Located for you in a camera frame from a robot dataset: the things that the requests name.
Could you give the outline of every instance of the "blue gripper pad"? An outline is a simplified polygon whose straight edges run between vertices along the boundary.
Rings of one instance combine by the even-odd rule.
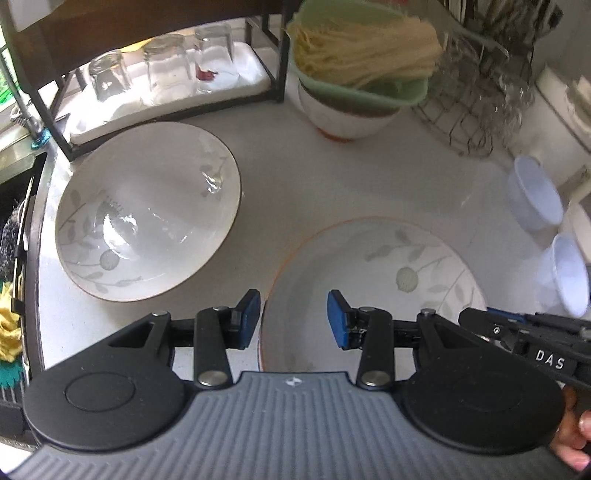
[[[240,322],[240,350],[244,350],[250,345],[260,316],[261,294],[257,292],[242,313]]]
[[[326,300],[326,310],[329,318],[330,328],[335,336],[336,344],[339,348],[347,347],[349,343],[349,333],[347,332],[347,315],[336,300],[335,295],[329,292]]]
[[[546,447],[483,456],[417,430],[345,373],[245,372],[198,393],[158,437],[120,452],[44,445],[13,480],[574,480]]]

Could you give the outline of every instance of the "bowl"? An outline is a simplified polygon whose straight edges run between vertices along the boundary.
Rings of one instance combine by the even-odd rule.
[[[240,196],[232,153],[211,133],[162,122],[127,130],[66,186],[56,214],[61,266],[100,299],[154,297],[212,257]]]
[[[534,157],[515,159],[507,193],[511,212],[525,230],[535,232],[562,222],[564,209],[558,191]]]
[[[591,264],[591,219],[580,203],[569,203],[560,224],[560,231],[574,238],[585,263]]]
[[[380,131],[396,115],[364,116],[343,112],[317,100],[300,83],[298,87],[301,106],[314,126],[325,137],[336,141],[351,141],[368,137]]]
[[[566,233],[554,237],[538,269],[539,301],[546,312],[579,318],[589,305],[589,276],[573,238]]]
[[[360,0],[306,0],[301,3],[294,20],[314,28],[328,22],[344,21],[358,24],[375,24],[399,18],[400,10]],[[381,114],[402,106],[414,106],[427,96],[428,79],[405,80],[403,82],[375,82],[371,90],[355,89],[344,85],[316,80],[302,72],[294,59],[296,41],[290,42],[290,69],[304,86],[315,96],[330,98],[335,102],[363,108],[368,112]]]

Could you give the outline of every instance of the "green bowl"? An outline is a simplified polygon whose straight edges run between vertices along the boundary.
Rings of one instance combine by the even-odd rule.
[[[306,0],[295,14],[293,22],[307,28],[322,25],[327,20],[346,20],[360,24],[388,22],[402,15],[383,5],[359,0]],[[294,60],[296,42],[290,46],[290,67],[300,81],[318,100],[339,110],[359,114],[386,115],[402,106],[420,103],[427,95],[428,79],[406,81],[376,81],[363,90],[315,80],[303,73]]]

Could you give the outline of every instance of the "human hand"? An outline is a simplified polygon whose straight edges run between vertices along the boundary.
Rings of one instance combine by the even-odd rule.
[[[583,412],[577,419],[573,409],[577,403],[574,388],[565,385],[562,389],[566,410],[550,448],[565,463],[576,471],[583,470],[591,458],[581,449],[591,440],[591,410]]]

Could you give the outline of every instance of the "drinking glass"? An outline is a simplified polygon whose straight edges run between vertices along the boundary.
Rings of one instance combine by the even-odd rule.
[[[142,47],[142,51],[148,69],[153,104],[172,102],[194,93],[194,82],[182,35],[166,34],[153,38]]]
[[[96,121],[104,124],[142,108],[120,50],[109,51],[91,60],[88,74],[98,100],[94,113]]]
[[[108,51],[91,60],[88,74],[99,102],[131,90],[131,81],[120,50]]]
[[[232,29],[227,23],[195,29],[195,77],[204,92],[230,89],[240,75],[234,65]]]
[[[501,73],[499,87],[505,92],[507,103],[519,108],[527,108],[534,103],[534,94],[525,80],[511,73]]]

